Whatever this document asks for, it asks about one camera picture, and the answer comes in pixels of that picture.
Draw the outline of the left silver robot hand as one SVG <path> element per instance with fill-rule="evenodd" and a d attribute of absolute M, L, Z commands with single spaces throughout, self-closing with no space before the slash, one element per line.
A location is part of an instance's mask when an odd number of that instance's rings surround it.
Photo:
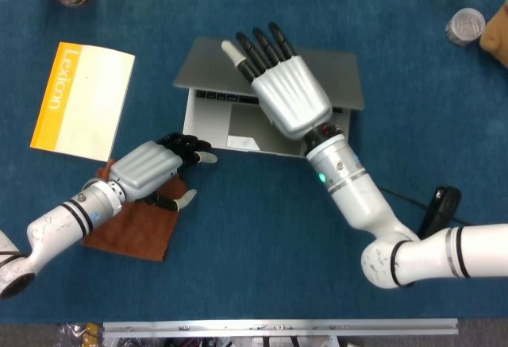
<path fill-rule="evenodd" d="M 123 192 L 122 202 L 144 201 L 170 211 L 188 206 L 197 194 L 190 189 L 178 199 L 163 197 L 157 191 L 181 170 L 196 164 L 214 164 L 217 156 L 211 144 L 196 136 L 169 133 L 157 141 L 147 141 L 110 167 L 108 180 Z"/>

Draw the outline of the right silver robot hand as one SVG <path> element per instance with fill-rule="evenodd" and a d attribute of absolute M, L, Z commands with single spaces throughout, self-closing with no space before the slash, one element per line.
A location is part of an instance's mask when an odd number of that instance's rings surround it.
<path fill-rule="evenodd" d="M 221 42 L 221 50 L 244 76 L 270 123 L 291 140 L 301 140 L 332 117 L 332 104 L 325 90 L 274 22 L 268 25 L 274 41 L 258 27 L 254 45 L 244 33 L 237 43 Z"/>

